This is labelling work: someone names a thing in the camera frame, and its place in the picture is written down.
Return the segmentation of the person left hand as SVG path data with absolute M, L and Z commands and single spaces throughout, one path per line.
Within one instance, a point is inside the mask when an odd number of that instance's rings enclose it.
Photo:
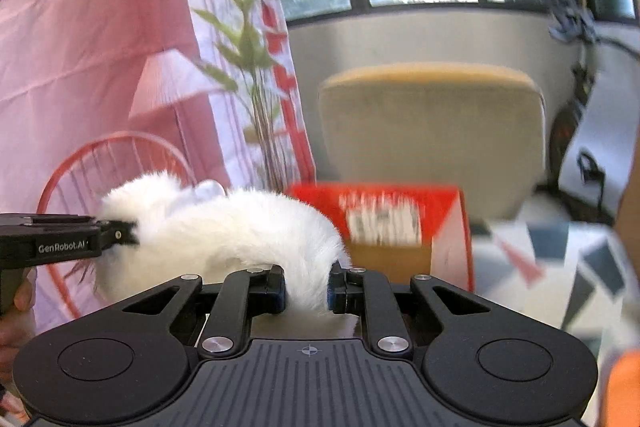
M 1 384 L 12 381 L 13 364 L 18 351 L 35 336 L 35 315 L 32 308 L 36 300 L 37 269 L 27 269 L 13 303 L 1 315 Z

